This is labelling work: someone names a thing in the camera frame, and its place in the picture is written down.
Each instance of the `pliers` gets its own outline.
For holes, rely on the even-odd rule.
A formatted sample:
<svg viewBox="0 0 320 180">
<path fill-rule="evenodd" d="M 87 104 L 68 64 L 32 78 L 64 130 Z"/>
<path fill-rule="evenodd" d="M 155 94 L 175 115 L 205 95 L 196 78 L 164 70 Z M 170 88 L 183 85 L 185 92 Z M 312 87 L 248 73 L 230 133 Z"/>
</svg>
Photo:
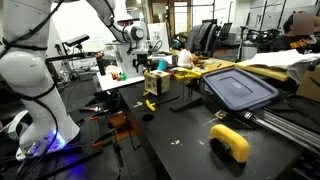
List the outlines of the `pliers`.
<svg viewBox="0 0 320 180">
<path fill-rule="evenodd" d="M 100 136 L 97 140 L 93 141 L 92 147 L 97 148 L 103 145 L 103 140 L 111 138 L 115 135 L 115 132 L 112 130 Z"/>
<path fill-rule="evenodd" d="M 98 119 L 99 116 L 104 116 L 104 115 L 106 115 L 106 113 L 108 113 L 108 112 L 109 112 L 109 110 L 104 110 L 104 111 L 99 112 L 99 113 L 97 113 L 97 114 L 95 114 L 95 115 L 93 115 L 93 116 L 90 116 L 89 119 L 90 119 L 91 121 L 95 121 L 95 120 Z"/>
</svg>

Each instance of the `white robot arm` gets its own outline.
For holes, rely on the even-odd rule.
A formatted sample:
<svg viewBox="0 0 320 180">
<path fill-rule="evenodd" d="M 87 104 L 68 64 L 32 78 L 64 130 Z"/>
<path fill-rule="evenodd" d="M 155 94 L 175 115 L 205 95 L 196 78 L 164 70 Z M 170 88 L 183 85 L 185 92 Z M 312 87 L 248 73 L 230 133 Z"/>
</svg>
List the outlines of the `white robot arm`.
<svg viewBox="0 0 320 180">
<path fill-rule="evenodd" d="M 113 20 L 114 0 L 87 1 L 119 42 L 141 42 L 143 45 L 142 41 L 146 40 L 144 23 L 137 22 L 120 30 Z M 68 1 L 59 1 L 55 10 L 62 2 Z M 16 158 L 23 160 L 33 146 L 36 146 L 33 157 L 63 149 L 80 129 L 67 114 L 45 65 L 53 0 L 42 0 L 41 3 L 39 0 L 4 0 L 3 3 L 6 48 L 0 55 L 0 73 L 20 95 L 33 119 L 19 140 Z"/>
</svg>

